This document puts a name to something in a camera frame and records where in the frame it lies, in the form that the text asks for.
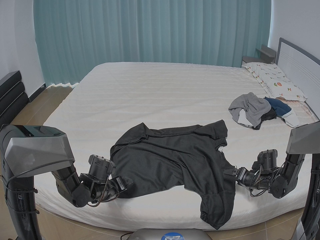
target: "black cloth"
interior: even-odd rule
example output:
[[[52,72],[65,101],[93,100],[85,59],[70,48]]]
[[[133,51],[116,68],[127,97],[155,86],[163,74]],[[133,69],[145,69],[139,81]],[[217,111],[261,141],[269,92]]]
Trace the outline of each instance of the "black cloth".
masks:
[[[119,197],[184,185],[201,196],[201,219],[219,229],[231,217],[236,192],[235,177],[223,173],[234,167],[218,151],[227,145],[227,133],[223,120],[161,130],[144,123],[134,126],[110,150],[115,175],[133,180]]]
[[[261,116],[261,122],[256,127],[253,127],[253,130],[260,130],[260,127],[263,121],[271,120],[275,118],[277,118],[277,113],[275,109],[271,107],[271,109],[268,112],[266,112]]]

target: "curtain fold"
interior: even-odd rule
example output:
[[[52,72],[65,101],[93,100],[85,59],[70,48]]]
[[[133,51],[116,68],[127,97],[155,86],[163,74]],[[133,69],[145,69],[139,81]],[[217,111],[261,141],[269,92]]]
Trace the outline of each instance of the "curtain fold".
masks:
[[[104,62],[240,67],[268,44],[271,0],[34,0],[47,85],[77,83]]]

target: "white headboard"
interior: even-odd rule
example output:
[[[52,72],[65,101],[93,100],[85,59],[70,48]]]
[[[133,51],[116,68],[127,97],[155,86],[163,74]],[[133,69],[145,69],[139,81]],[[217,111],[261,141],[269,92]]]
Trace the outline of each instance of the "white headboard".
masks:
[[[275,63],[307,96],[306,104],[320,117],[320,60],[280,38]]]

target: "bed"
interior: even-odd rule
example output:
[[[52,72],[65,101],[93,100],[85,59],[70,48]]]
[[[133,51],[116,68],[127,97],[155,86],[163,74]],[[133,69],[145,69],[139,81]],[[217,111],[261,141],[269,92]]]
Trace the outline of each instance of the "bed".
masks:
[[[282,48],[282,53],[278,52],[278,63],[286,66],[288,72],[295,70],[287,63],[293,61],[292,56],[284,59],[286,46]],[[303,91],[308,99],[311,98],[311,103],[314,102],[315,95]],[[228,112],[230,103],[248,92],[261,98],[267,96],[262,86],[243,68],[178,63],[104,63],[86,75],[45,125],[67,133],[78,174],[88,171],[91,154],[108,158],[110,147],[124,132],[141,122],[149,128],[161,129],[206,125],[223,119],[228,128],[228,145],[223,152],[231,164],[251,168],[260,151],[277,149],[280,166],[286,157],[291,128],[277,118],[263,122],[260,130],[252,130],[238,125]],[[288,103],[300,124],[317,121],[306,103]],[[236,185],[233,213],[221,230],[251,226],[303,207],[310,168],[311,156],[307,155],[297,187],[282,199],[268,193],[251,198],[245,188]],[[141,228],[213,230],[200,218],[200,196],[183,186],[137,198],[117,199],[98,208],[70,205],[57,192],[50,173],[36,176],[35,187],[39,191],[36,195],[39,205],[93,226],[130,231]]]

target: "floral pillow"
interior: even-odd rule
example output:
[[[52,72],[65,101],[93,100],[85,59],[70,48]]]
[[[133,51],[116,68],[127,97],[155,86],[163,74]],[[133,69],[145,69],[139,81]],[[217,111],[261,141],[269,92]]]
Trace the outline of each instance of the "floral pillow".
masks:
[[[271,98],[306,101],[298,86],[289,80],[276,64],[250,62],[243,65],[259,81]]]

